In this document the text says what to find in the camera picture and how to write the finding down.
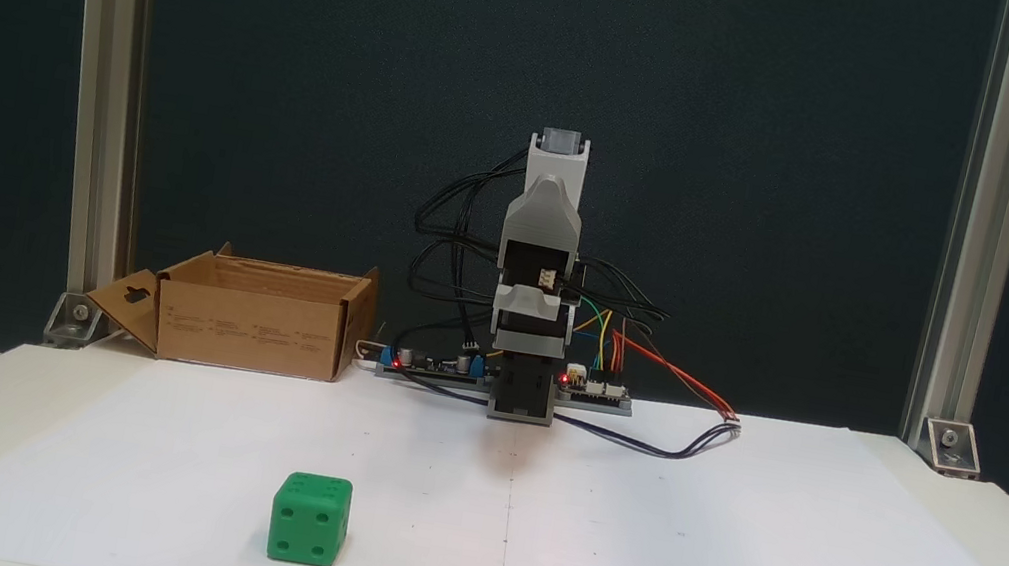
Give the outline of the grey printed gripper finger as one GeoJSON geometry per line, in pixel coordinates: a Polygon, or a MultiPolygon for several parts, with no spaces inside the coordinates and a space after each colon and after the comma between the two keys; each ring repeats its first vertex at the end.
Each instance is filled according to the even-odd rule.
{"type": "Polygon", "coordinates": [[[519,216],[574,224],[576,207],[568,196],[566,182],[548,177],[536,178],[525,189],[519,207],[519,216]]]}

